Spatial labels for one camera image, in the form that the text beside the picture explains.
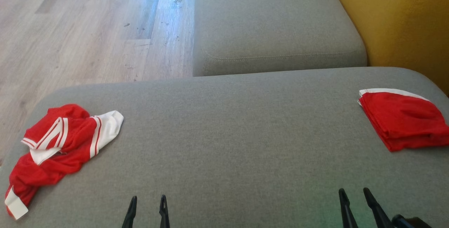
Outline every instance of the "gray cushion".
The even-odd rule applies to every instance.
[[[392,217],[449,223],[449,148],[390,153],[357,104],[364,88],[397,88],[431,100],[449,119],[449,99],[426,77],[401,68],[338,68],[170,81],[79,86],[44,98],[92,114],[125,116],[116,140],[76,174],[43,187],[29,213],[6,227],[120,227],[133,195],[134,222],[159,227],[166,194],[174,228],[341,227],[344,187],[360,227],[375,222],[369,187]],[[0,192],[27,151],[6,158]]]
[[[366,66],[339,0],[196,0],[194,76]]]

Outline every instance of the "gray sofa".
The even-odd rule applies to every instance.
[[[396,88],[431,100],[449,120],[449,99],[402,68],[337,68],[77,86],[45,97],[24,129],[50,107],[118,110],[118,137],[80,172],[43,187],[29,212],[1,227],[120,227],[138,196],[134,227],[341,227],[345,188],[361,227],[374,228],[362,188],[386,213],[449,223],[449,148],[390,153],[357,104],[365,88]],[[16,142],[0,192],[27,147]]]
[[[339,0],[196,0],[194,76],[366,66]]]

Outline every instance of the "floor plank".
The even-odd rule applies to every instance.
[[[192,76],[194,0],[0,0],[0,163],[55,89]]]

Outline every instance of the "red garment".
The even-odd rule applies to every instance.
[[[9,176],[5,194],[8,213],[20,218],[40,186],[54,185],[65,175],[78,172],[117,136],[122,122],[118,111],[89,116],[78,105],[50,108],[22,140],[30,152],[18,160]]]
[[[449,126],[429,100],[398,89],[363,89],[359,104],[390,152],[449,145]]]

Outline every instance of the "red fabric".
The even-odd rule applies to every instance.
[[[379,92],[365,93],[359,101],[390,152],[449,145],[449,126],[427,100]]]
[[[40,186],[58,183],[65,175],[79,171],[89,161],[96,121],[78,105],[50,108],[46,116],[27,130],[25,137],[38,143],[58,118],[68,118],[69,122],[61,152],[40,165],[33,161],[30,153],[23,155],[9,176],[9,188],[5,197],[11,187],[14,187],[14,193],[28,206]],[[59,135],[54,137],[47,148],[54,147],[58,137]]]

